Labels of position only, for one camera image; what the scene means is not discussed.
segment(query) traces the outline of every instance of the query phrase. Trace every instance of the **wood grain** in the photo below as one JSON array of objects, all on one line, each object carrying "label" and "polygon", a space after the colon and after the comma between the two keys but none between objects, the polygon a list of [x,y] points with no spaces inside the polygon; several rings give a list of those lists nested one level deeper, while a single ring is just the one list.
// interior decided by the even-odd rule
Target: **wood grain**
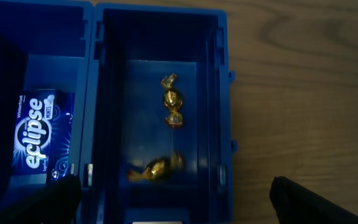
[{"label": "wood grain", "polygon": [[358,215],[358,1],[114,2],[227,12],[234,223],[278,223],[278,175]]}]

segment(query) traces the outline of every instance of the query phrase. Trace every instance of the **blue plastic box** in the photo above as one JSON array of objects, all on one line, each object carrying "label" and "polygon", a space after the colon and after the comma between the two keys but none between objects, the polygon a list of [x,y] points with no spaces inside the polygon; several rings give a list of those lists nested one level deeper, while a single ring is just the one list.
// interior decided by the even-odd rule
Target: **blue plastic box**
[{"label": "blue plastic box", "polygon": [[[181,129],[163,122],[160,81],[171,73],[184,99]],[[233,80],[223,11],[0,2],[0,196],[9,182],[17,95],[56,88],[75,92],[70,162],[83,183],[77,223],[228,222]],[[128,167],[172,151],[183,155],[183,172],[162,184],[126,180]]]}]

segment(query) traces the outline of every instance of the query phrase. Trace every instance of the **box compartment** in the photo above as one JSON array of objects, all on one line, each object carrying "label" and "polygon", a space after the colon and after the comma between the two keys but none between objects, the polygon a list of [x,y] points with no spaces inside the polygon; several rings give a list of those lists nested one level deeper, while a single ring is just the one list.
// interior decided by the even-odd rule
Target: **box compartment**
[{"label": "box compartment", "polygon": [[[93,197],[81,217],[103,223],[226,222],[232,218],[226,14],[122,4],[95,7],[80,177],[92,163]],[[183,95],[184,127],[160,82],[171,73]],[[185,168],[158,184],[126,171],[180,152]]]},{"label": "box compartment", "polygon": [[75,92],[70,162],[79,163],[92,16],[89,2],[0,1],[0,198],[9,185],[22,90]]}]

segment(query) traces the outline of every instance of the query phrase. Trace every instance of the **candy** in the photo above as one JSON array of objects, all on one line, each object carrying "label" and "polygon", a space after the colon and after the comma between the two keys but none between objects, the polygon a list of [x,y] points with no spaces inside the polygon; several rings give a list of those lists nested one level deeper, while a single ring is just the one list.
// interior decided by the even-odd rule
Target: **candy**
[{"label": "candy", "polygon": [[183,116],[178,112],[183,104],[181,93],[174,89],[173,82],[177,76],[173,73],[170,76],[164,77],[161,85],[165,88],[163,95],[163,102],[167,109],[171,112],[165,118],[165,122],[171,128],[180,128],[183,126]]},{"label": "candy", "polygon": [[165,180],[170,177],[172,172],[176,169],[183,168],[183,158],[179,153],[174,153],[171,158],[161,157],[159,159],[152,160],[147,164],[143,173],[135,170],[129,170],[127,172],[127,179],[129,181],[139,180]]}]

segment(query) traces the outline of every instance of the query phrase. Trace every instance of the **wooden table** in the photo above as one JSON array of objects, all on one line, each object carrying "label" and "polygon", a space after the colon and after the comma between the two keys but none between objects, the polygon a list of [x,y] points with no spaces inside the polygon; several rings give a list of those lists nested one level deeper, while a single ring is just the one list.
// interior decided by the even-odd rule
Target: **wooden table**
[{"label": "wooden table", "polygon": [[358,0],[114,2],[227,12],[234,223],[278,223],[278,175],[358,215]]}]

